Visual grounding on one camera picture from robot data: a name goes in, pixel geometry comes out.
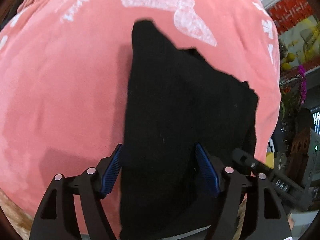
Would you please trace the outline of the pink printed blanket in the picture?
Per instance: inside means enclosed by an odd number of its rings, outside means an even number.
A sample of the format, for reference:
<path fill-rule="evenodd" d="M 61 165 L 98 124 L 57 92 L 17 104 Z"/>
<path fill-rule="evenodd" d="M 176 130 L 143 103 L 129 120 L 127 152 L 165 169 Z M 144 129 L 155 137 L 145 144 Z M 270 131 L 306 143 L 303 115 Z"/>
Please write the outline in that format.
<path fill-rule="evenodd" d="M 132 29 L 150 21 L 179 50 L 258 96 L 253 156 L 280 107 L 276 25 L 259 0 L 24 0 L 1 31 L 1 189 L 36 215 L 57 173 L 75 176 L 124 145 Z M 103 210 L 117 238 L 121 173 Z"/>

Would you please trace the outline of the beige fluffy rug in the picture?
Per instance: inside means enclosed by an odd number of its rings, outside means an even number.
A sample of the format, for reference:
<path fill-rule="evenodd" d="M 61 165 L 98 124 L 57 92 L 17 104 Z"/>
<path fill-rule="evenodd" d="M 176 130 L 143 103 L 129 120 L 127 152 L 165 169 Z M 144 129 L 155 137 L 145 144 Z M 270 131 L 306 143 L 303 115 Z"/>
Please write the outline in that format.
<path fill-rule="evenodd" d="M 33 218 L 17 206 L 2 189 L 0 189 L 0 205 L 13 228 L 22 239 L 28 240 Z"/>

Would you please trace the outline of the yellow and purple flowers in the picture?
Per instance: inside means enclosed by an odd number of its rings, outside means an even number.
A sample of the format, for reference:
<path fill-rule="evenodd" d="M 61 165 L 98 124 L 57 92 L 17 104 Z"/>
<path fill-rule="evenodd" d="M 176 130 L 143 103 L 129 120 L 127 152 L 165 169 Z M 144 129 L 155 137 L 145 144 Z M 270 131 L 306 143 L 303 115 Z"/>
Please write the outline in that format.
<path fill-rule="evenodd" d="M 281 105 L 319 106 L 319 19 L 310 16 L 279 35 Z"/>

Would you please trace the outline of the black small garment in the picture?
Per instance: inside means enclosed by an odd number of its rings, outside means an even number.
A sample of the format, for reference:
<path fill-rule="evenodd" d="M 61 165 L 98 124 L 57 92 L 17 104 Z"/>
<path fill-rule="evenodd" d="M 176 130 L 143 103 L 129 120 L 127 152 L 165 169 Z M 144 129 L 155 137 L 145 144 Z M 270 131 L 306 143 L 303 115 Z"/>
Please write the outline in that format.
<path fill-rule="evenodd" d="M 132 29 L 133 60 L 121 161 L 121 239 L 161 239 L 208 226 L 217 210 L 196 146 L 225 165 L 253 154 L 258 96 L 215 70 L 195 49 L 179 50 L 150 21 Z"/>

